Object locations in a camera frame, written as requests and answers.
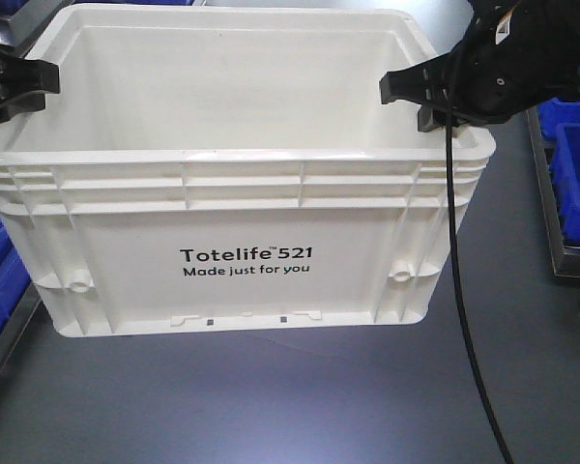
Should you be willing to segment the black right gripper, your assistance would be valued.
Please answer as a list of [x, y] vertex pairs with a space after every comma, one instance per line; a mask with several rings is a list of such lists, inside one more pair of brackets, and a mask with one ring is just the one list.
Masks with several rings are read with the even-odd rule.
[[502, 124], [552, 98], [579, 102], [579, 69], [580, 9], [495, 9], [450, 53], [385, 72], [380, 102], [425, 105], [419, 132]]

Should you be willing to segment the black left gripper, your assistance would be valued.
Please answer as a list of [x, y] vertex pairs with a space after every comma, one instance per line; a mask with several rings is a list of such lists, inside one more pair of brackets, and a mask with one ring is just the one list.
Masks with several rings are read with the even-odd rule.
[[0, 124], [14, 116], [45, 109], [44, 94], [60, 93], [59, 67], [44, 60], [0, 55]]

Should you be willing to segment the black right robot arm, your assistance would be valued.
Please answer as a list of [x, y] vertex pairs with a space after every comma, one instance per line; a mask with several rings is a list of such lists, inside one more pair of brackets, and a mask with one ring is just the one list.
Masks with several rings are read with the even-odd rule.
[[580, 102], [580, 1], [475, 1], [445, 54], [379, 81], [383, 104], [416, 103], [419, 131], [502, 124], [558, 98]]

